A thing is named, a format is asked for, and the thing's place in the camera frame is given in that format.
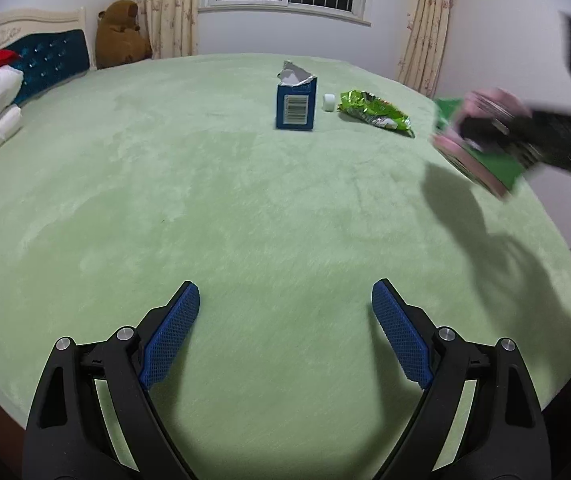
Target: blue box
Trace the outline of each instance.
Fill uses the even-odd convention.
[[[276,127],[282,130],[311,130],[317,100],[317,77],[296,66],[283,63],[276,88]]]

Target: fuzzy green blanket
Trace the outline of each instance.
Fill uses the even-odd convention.
[[[293,60],[319,99],[370,91],[417,138],[320,101],[314,131],[274,129],[281,56],[145,61],[25,106],[0,149],[0,403],[20,423],[59,337],[136,325],[184,280],[201,312],[152,398],[203,480],[373,476],[421,395],[371,314],[383,277],[437,326],[513,338],[542,404],[570,377],[571,255],[527,185],[472,187],[430,146],[427,98]]]

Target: beige curtain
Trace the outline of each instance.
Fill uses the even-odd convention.
[[[434,95],[452,0],[410,0],[408,46],[399,61],[399,82]]]
[[[199,0],[133,0],[139,26],[149,36],[153,59],[193,56],[198,50]]]

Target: white window frame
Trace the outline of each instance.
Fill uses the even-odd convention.
[[[370,25],[368,0],[352,0],[352,11],[331,9],[308,4],[293,4],[288,0],[201,0],[199,12],[214,10],[281,10],[337,18],[348,22]]]

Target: brown stuffed animal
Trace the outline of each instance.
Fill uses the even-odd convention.
[[[152,57],[150,40],[142,37],[136,25],[139,6],[131,0],[118,0],[99,12],[96,30],[96,66],[108,68]]]

